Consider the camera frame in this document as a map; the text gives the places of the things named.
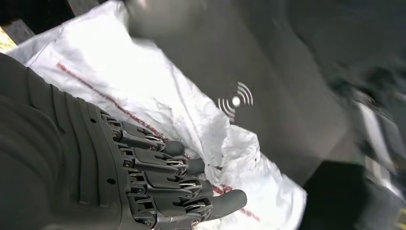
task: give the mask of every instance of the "robotic hand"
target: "robotic hand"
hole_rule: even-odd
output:
[[[191,229],[246,204],[241,190],[214,197],[191,175],[203,161],[185,159],[181,143],[59,91],[9,56],[0,72],[4,229]]]

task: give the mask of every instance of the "wifi signal icon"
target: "wifi signal icon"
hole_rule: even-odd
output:
[[[228,99],[218,99],[218,108],[227,115],[230,122],[234,122],[236,117],[235,108],[241,105],[241,100],[247,105],[254,104],[251,91],[245,84],[240,82],[238,82],[237,86],[237,95],[231,99],[232,106],[230,106]]]

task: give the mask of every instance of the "crumpled plastic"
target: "crumpled plastic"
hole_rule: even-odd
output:
[[[247,194],[243,209],[196,229],[297,229],[306,192],[260,152],[255,133],[231,125],[159,48],[132,39],[125,18],[123,3],[108,1],[7,54],[117,119],[181,141],[187,157],[204,160],[216,193]]]

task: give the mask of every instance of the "yellow object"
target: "yellow object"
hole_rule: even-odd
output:
[[[402,208],[399,210],[399,216],[398,216],[398,223],[397,226],[399,228],[399,230],[406,230],[406,208]]]
[[[5,53],[15,47],[17,47],[17,45],[0,27],[0,53]]]

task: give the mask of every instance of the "red line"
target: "red line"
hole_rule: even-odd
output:
[[[79,76],[77,76],[75,73],[73,73],[72,71],[68,70],[68,68],[66,68],[62,63],[58,62],[58,64],[56,65],[60,70],[64,71],[65,73],[67,73],[69,76],[75,78],[76,80],[80,81],[82,84],[84,84],[85,86],[87,86],[89,89],[91,89],[92,91],[96,92],[98,95],[100,95],[101,97],[103,97],[104,99],[110,101],[111,103],[113,103],[115,105],[115,107],[117,107],[119,110],[121,110],[123,113],[125,113],[127,116],[129,116],[131,119],[133,119],[134,121],[136,121],[137,123],[143,125],[145,128],[151,130],[152,133],[154,133],[155,135],[161,137],[162,139],[164,139],[164,141],[168,141],[168,139],[166,139],[164,137],[164,135],[160,132],[158,132],[158,130],[156,130],[154,127],[148,125],[147,123],[145,123],[143,120],[139,119],[138,117],[134,116],[134,114],[132,114],[130,111],[124,109],[123,107],[121,107],[113,98],[111,98],[109,95],[106,95],[104,93],[102,93],[101,91],[95,89],[92,85],[90,85],[89,83],[85,82],[82,78],[80,78]]]
[[[78,80],[79,82],[81,82],[82,84],[84,84],[85,86],[87,86],[89,89],[91,89],[92,91],[94,91],[95,93],[97,93],[98,95],[100,95],[101,97],[103,97],[104,99],[110,101],[111,103],[113,103],[115,105],[115,107],[117,107],[119,110],[121,110],[123,113],[125,113],[127,116],[129,116],[131,119],[133,119],[134,121],[140,123],[141,125],[143,125],[144,127],[146,127],[147,129],[151,130],[155,135],[161,137],[162,139],[164,139],[165,141],[167,141],[168,139],[166,139],[162,133],[158,132],[155,128],[153,128],[152,126],[148,125],[147,123],[145,123],[143,120],[139,119],[138,117],[136,117],[134,114],[132,114],[130,111],[122,108],[112,97],[110,97],[109,95],[106,95],[104,93],[102,93],[101,91],[95,89],[92,85],[90,85],[89,83],[85,82],[85,80],[83,80],[81,77],[79,77],[78,75],[76,75],[75,73],[73,73],[72,71],[68,70],[68,68],[66,68],[62,63],[58,62],[58,64],[56,65],[60,70],[64,71],[65,73],[67,73],[69,76],[75,78],[76,80]],[[231,190],[233,190],[232,187],[228,186],[228,185],[222,185],[223,189],[220,189],[219,187],[213,186],[213,190],[222,195],[224,193],[230,192]],[[244,213],[247,217],[253,218],[254,220],[261,222],[261,219],[256,216],[254,213],[252,213],[251,211],[247,210],[246,208],[242,208],[240,209],[240,211],[242,213]]]

